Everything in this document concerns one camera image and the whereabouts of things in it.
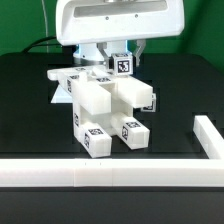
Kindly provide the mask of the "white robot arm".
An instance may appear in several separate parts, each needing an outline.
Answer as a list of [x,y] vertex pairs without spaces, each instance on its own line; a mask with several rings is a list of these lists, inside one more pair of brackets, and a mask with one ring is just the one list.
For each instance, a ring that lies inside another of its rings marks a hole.
[[135,58],[146,40],[177,36],[184,29],[183,0],[57,0],[56,37],[76,46],[74,60],[101,64],[113,53],[128,51],[134,40]]

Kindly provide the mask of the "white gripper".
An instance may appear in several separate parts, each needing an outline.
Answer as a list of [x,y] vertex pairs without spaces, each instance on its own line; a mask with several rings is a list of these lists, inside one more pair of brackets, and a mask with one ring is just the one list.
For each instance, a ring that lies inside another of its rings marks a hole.
[[183,0],[58,0],[56,5],[57,40],[64,46],[98,43],[106,68],[106,42],[139,39],[133,53],[139,66],[145,39],[177,36],[183,29]]

